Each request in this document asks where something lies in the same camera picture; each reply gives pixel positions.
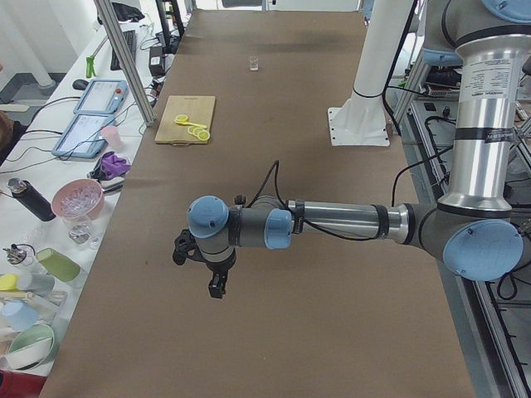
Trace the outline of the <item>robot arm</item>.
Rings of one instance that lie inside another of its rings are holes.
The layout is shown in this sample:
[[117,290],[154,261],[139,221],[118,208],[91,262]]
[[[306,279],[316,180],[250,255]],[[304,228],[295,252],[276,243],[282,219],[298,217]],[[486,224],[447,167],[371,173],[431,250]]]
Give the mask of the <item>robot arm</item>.
[[423,53],[430,65],[460,66],[449,188],[433,207],[286,201],[257,193],[233,206],[215,196],[188,208],[173,261],[204,263],[210,295],[226,292],[239,247],[289,247],[304,229],[351,241],[394,240],[441,261],[460,277],[491,281],[519,262],[524,241],[504,199],[517,89],[530,49],[527,1],[430,1]]

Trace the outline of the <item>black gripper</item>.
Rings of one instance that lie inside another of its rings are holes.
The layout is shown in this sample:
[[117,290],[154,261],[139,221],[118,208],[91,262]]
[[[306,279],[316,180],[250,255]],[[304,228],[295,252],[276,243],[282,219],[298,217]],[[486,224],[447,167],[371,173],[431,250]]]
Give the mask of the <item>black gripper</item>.
[[202,250],[202,256],[212,271],[212,279],[208,284],[209,294],[213,299],[222,299],[226,293],[227,272],[236,263],[236,249],[228,246],[219,253]]

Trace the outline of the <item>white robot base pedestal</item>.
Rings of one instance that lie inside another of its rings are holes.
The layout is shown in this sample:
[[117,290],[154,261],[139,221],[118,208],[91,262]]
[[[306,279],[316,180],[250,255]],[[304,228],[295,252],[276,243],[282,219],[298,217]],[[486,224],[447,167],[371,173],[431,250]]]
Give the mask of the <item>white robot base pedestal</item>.
[[341,107],[328,109],[329,135],[334,146],[386,147],[390,144],[383,92],[415,9],[414,1],[373,3],[352,94]]

